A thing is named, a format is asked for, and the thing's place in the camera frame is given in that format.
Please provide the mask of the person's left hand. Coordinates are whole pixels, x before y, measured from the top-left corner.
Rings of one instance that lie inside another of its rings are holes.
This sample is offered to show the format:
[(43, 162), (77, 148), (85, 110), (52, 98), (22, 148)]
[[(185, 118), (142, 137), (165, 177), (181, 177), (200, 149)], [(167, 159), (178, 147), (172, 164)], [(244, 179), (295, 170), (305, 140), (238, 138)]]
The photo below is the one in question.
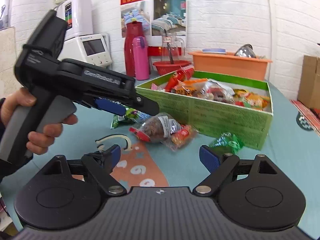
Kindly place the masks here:
[[(6, 127), (18, 106), (31, 107), (35, 104), (36, 98), (31, 95), (27, 89), (20, 88), (16, 92), (10, 94), (1, 106), (1, 123)], [(48, 151), (55, 138), (58, 138), (63, 132), (63, 125), (74, 125), (78, 122), (77, 116), (72, 114), (60, 123), (48, 124), (44, 126), (43, 132), (30, 132), (28, 134), (28, 142), (26, 147), (32, 153), (37, 155), (44, 154)]]

